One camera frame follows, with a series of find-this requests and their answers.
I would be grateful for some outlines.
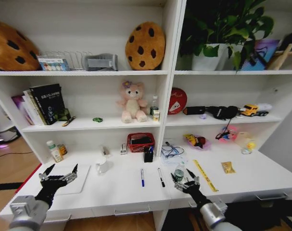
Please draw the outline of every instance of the wire rack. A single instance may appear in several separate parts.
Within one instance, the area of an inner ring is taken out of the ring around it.
[[[52,58],[55,55],[62,56],[68,62],[70,70],[84,70],[83,58],[87,55],[92,55],[90,51],[41,51],[40,55],[45,55]]]

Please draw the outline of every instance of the white flower pot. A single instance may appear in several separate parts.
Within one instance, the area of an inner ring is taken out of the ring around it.
[[[234,52],[241,52],[243,49],[243,45],[232,45],[233,46],[233,51]],[[217,66],[217,71],[222,71],[222,70],[234,70],[234,65],[233,65],[233,58],[234,58],[234,52],[232,53],[230,59],[228,59],[228,49],[224,52],[222,55],[221,60],[219,61],[219,64]]]
[[[227,45],[223,43],[213,43],[208,44],[208,46],[216,47],[219,45],[218,48],[218,56],[217,57],[206,57],[204,56],[203,52],[199,54],[199,56],[193,55],[192,60],[192,70],[193,71],[214,71],[224,53],[227,49]]]

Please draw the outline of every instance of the yellow tape measure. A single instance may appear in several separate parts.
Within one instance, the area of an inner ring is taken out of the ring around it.
[[[214,187],[213,183],[210,181],[210,179],[208,178],[207,174],[204,172],[203,168],[200,166],[198,161],[197,160],[193,160],[193,161],[194,161],[195,165],[197,166],[197,168],[199,169],[199,171],[202,174],[202,176],[207,181],[207,183],[210,186],[210,188],[212,189],[212,191],[217,192],[218,190]]]

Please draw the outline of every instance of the robotic arm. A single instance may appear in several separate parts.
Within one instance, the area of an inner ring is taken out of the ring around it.
[[[224,213],[227,210],[227,205],[223,202],[212,203],[207,199],[199,190],[199,177],[195,176],[194,173],[188,169],[187,171],[193,180],[184,184],[178,182],[176,177],[171,173],[175,188],[191,195],[209,229],[213,231],[241,231],[238,227],[228,222],[223,222],[225,220]]]
[[[49,176],[55,164],[39,174],[42,189],[34,196],[18,196],[10,204],[14,215],[9,231],[39,231],[57,190],[77,178],[77,165],[65,176]]]

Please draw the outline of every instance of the pink teddy bear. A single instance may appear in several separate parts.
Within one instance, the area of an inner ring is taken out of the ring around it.
[[[130,81],[123,82],[120,86],[120,94],[123,100],[117,103],[124,108],[121,120],[124,123],[132,122],[136,118],[139,122],[147,121],[148,117],[145,112],[148,102],[142,100],[144,94],[144,84],[132,84]]]

